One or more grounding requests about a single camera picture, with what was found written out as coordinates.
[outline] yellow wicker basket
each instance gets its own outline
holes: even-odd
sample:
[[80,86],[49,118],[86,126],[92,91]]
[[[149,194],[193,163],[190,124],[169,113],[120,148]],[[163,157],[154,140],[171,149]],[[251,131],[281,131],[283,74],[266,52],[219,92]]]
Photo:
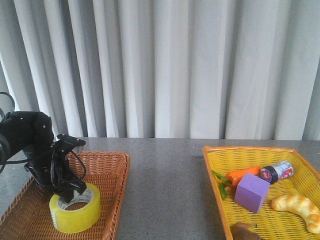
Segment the yellow wicker basket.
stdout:
[[[320,240],[320,234],[307,231],[302,217],[271,208],[271,200],[284,194],[306,196],[320,208],[320,174],[296,150],[279,147],[205,146],[203,154],[227,240],[233,239],[230,227],[236,222],[257,224],[257,228],[250,230],[266,240]],[[265,167],[281,160],[292,164],[294,175],[270,185],[259,213],[250,212],[235,203],[234,188],[227,187],[228,198],[222,200],[219,192],[220,180],[213,175],[212,170],[226,175],[233,170],[257,165]]]
[[[0,218],[0,240],[114,240],[125,194],[130,157],[124,152],[78,153],[86,166],[84,181],[100,190],[99,220],[79,233],[62,233],[54,228],[49,209],[52,193],[36,186],[33,178]],[[78,175],[82,166],[69,155],[70,168]]]

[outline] bread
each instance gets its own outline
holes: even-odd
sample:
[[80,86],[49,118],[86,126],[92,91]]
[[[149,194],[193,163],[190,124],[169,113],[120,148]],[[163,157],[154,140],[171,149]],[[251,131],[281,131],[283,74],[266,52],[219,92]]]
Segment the bread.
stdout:
[[310,233],[320,234],[320,210],[309,198],[286,194],[272,199],[271,207],[277,211],[289,211],[300,215]]

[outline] tape roll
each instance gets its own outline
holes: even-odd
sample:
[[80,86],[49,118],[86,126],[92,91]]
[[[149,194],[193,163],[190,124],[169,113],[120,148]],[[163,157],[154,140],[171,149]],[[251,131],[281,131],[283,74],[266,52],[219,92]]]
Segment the tape roll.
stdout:
[[[76,210],[66,210],[67,207],[76,203],[87,203],[84,207]],[[63,233],[74,234],[90,228],[97,222],[101,215],[101,202],[99,189],[86,183],[83,194],[74,191],[74,198],[65,202],[60,196],[54,194],[51,197],[50,211],[54,227]]]

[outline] orange carrot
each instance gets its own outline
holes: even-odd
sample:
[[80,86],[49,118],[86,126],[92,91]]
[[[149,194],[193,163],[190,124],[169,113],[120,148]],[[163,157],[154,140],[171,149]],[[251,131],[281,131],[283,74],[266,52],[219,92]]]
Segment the orange carrot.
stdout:
[[251,166],[246,169],[231,171],[231,172],[227,173],[227,175],[225,175],[225,177],[227,179],[230,179],[232,181],[228,186],[236,188],[238,186],[238,183],[240,182],[240,180],[246,174],[258,175],[260,170],[261,170],[261,166]]

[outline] gray table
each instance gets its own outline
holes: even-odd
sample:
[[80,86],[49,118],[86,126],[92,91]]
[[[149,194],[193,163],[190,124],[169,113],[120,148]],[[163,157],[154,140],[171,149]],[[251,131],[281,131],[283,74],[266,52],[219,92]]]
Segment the gray table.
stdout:
[[[202,147],[296,149],[320,171],[320,141],[84,138],[85,151],[127,152],[131,166],[117,240],[223,240]],[[19,153],[14,156],[22,159]],[[0,174],[0,215],[29,179],[23,164]]]

